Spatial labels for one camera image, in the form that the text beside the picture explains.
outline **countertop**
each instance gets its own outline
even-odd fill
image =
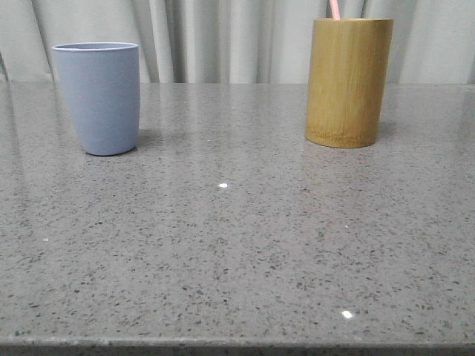
[[[0,352],[473,355],[475,86],[388,85],[353,150],[306,103],[142,85],[139,145],[98,157],[53,84],[0,84]]]

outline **bamboo cup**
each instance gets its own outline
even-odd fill
[[[316,19],[305,137],[359,148],[376,141],[392,19]]]

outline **cup rim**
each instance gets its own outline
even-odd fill
[[[138,44],[130,42],[77,42],[58,44],[52,48],[53,50],[64,52],[102,52],[110,50],[130,50],[137,47],[139,47]]]

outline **white curtain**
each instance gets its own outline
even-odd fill
[[[395,19],[388,82],[474,83],[475,0],[340,0]],[[0,0],[0,81],[52,81],[50,48],[140,44],[142,82],[306,83],[327,0]]]

